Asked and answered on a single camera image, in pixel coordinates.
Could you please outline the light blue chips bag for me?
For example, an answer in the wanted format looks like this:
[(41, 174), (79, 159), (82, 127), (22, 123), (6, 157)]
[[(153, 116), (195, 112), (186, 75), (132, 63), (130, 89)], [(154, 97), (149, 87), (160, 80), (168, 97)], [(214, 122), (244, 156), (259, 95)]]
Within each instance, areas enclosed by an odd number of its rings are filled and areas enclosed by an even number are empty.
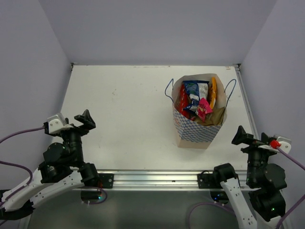
[(203, 126), (221, 125), (224, 120), (225, 107), (214, 109), (212, 113), (207, 114)]

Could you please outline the blue checkered paper bag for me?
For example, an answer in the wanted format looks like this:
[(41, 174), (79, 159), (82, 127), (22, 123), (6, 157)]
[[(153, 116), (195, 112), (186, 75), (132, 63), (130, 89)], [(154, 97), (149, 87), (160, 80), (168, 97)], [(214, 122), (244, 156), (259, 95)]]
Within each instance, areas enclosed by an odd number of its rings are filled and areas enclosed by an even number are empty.
[[(225, 107), (226, 111), (224, 113), (224, 120), (221, 125), (203, 126), (203, 121), (195, 112), (188, 111), (190, 113), (190, 119), (187, 119), (180, 114), (176, 109), (176, 102), (178, 100), (179, 91), (183, 81), (201, 80), (210, 82), (212, 77), (216, 78), (217, 83), (217, 98), (214, 109)], [(170, 94), (165, 94), (165, 96), (170, 98), (172, 102), (173, 123), (177, 132), (178, 147), (207, 149), (211, 142), (215, 139), (227, 118), (227, 106), (231, 97), (230, 95), (226, 94), (227, 87), (223, 85), (220, 78), (215, 73), (186, 75), (177, 81), (171, 79), (169, 81), (169, 85), (172, 86), (172, 91)]]

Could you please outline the orange snack packet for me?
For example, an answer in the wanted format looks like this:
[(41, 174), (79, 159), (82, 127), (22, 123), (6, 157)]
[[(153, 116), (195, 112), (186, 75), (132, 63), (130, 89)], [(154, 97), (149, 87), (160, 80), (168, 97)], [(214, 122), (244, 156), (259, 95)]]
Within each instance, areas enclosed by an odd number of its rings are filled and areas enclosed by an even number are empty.
[(209, 82), (208, 97), (207, 97), (207, 101), (209, 102), (211, 109), (214, 109), (216, 98), (217, 98), (217, 83), (216, 83), (216, 78), (212, 77), (211, 81)]

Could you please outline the dark blue snack packet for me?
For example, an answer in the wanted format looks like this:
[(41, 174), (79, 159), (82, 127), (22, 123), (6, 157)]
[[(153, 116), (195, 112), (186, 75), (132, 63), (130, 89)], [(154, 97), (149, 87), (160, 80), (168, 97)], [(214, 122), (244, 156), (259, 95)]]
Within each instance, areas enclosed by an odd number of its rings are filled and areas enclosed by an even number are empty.
[(189, 96), (191, 103), (184, 110), (196, 112), (199, 101), (208, 96), (209, 81), (188, 80), (183, 81), (186, 94)]

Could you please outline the red cookie snack bag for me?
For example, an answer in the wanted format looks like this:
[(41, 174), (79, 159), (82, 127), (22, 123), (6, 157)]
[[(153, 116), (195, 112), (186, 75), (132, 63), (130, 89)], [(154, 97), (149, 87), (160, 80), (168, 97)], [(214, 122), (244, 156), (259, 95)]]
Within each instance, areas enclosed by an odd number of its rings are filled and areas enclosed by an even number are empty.
[(178, 100), (176, 102), (177, 111), (182, 114), (187, 119), (190, 119), (190, 113), (185, 110), (185, 108), (189, 105), (188, 95), (185, 90), (184, 84), (181, 85)]

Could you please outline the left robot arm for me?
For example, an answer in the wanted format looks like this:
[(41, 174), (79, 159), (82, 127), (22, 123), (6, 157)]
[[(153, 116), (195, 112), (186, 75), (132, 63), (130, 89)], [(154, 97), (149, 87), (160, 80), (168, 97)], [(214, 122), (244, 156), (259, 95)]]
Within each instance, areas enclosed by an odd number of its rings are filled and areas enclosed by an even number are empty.
[(74, 188), (101, 188), (101, 180), (94, 164), (84, 162), (81, 138), (95, 129), (89, 110), (76, 115), (80, 126), (71, 124), (58, 113), (43, 124), (44, 133), (60, 137), (61, 143), (49, 145), (43, 162), (29, 178), (15, 188), (0, 192), (0, 219), (19, 220), (34, 211), (42, 202)]

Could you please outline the small red candy packet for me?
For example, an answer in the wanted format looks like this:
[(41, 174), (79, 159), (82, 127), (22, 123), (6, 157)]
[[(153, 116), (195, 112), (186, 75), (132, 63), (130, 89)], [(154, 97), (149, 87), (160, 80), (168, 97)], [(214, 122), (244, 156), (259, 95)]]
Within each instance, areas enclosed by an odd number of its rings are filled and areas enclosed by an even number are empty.
[(202, 98), (197, 106), (196, 114), (204, 122), (206, 116), (211, 114), (213, 110), (210, 108), (208, 101), (205, 98)]

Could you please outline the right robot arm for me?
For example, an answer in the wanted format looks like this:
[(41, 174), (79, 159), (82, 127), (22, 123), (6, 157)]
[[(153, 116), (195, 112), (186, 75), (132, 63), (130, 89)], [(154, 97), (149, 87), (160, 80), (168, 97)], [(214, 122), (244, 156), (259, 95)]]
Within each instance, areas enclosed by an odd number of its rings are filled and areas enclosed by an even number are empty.
[(239, 126), (232, 140), (233, 145), (246, 144), (241, 151), (248, 155), (246, 185), (250, 204), (242, 194), (239, 178), (229, 163), (216, 166), (212, 181), (222, 187), (236, 215), (241, 229), (274, 229), (285, 214), (286, 203), (281, 190), (287, 187), (285, 171), (277, 164), (269, 163), (270, 156), (289, 153), (291, 141), (282, 136), (270, 137), (265, 133), (255, 139)]

